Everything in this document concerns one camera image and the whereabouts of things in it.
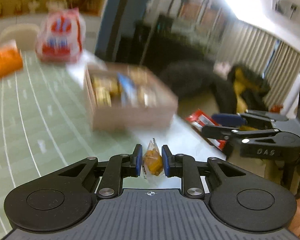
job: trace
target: orange package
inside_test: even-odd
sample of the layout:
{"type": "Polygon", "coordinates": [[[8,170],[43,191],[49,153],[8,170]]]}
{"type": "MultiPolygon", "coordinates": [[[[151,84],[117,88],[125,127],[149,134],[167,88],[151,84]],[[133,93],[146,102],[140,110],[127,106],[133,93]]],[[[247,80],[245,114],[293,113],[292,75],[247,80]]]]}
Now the orange package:
{"type": "Polygon", "coordinates": [[[22,57],[17,48],[0,48],[0,79],[22,68],[22,57]]]}

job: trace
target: table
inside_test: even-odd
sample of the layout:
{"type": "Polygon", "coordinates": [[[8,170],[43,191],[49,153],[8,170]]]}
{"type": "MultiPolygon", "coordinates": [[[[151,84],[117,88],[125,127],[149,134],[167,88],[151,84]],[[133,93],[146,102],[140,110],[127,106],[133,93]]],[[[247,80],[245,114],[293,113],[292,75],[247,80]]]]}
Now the table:
{"type": "MultiPolygon", "coordinates": [[[[162,131],[127,130],[91,132],[82,96],[85,63],[104,63],[85,53],[74,65],[40,63],[34,52],[24,53],[24,69],[0,81],[0,238],[11,230],[3,210],[6,195],[28,181],[44,176],[88,156],[100,161],[112,155],[131,154],[141,143],[144,151],[155,138],[159,148],[168,144],[172,153],[192,155],[199,161],[225,156],[200,138],[175,116],[162,131]]],[[[124,187],[180,188],[179,178],[142,176],[126,178],[124,187]]]]}

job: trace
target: white chair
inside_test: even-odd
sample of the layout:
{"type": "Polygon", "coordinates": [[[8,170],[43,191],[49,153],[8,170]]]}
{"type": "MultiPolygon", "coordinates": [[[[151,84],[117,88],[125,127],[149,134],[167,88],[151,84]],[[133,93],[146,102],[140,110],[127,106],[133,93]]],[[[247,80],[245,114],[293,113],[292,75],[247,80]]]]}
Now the white chair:
{"type": "Polygon", "coordinates": [[[0,46],[10,40],[17,42],[21,51],[35,50],[40,28],[35,24],[16,24],[5,28],[0,34],[0,46]]]}

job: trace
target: crosshair marking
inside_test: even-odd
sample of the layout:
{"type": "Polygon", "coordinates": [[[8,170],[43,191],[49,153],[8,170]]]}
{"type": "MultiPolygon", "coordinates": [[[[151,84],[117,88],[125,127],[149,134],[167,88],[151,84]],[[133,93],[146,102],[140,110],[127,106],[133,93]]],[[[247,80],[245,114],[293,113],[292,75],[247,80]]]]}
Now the crosshair marking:
{"type": "Polygon", "coordinates": [[[149,192],[147,192],[146,193],[148,196],[154,196],[155,194],[157,194],[157,193],[154,193],[153,191],[149,191],[149,192]]]}

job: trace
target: red and white bag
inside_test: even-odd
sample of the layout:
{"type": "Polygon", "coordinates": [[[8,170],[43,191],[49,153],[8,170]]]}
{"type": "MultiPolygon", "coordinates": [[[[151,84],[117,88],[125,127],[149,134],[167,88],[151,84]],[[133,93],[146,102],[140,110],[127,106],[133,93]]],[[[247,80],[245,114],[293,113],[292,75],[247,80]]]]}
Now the red and white bag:
{"type": "Polygon", "coordinates": [[[38,37],[37,56],[42,61],[75,63],[82,53],[85,34],[85,21],[77,8],[50,13],[38,37]]]}
{"type": "MultiPolygon", "coordinates": [[[[187,117],[186,120],[192,125],[194,130],[197,133],[199,133],[199,135],[201,135],[200,132],[201,132],[202,127],[204,127],[207,124],[219,126],[218,123],[216,123],[210,116],[205,114],[200,109],[198,109],[196,112],[191,114],[191,116],[187,117]]],[[[216,140],[216,139],[210,139],[210,138],[208,138],[208,140],[215,147],[217,147],[220,151],[222,151],[226,145],[226,141],[224,141],[224,140],[216,140]]]]}

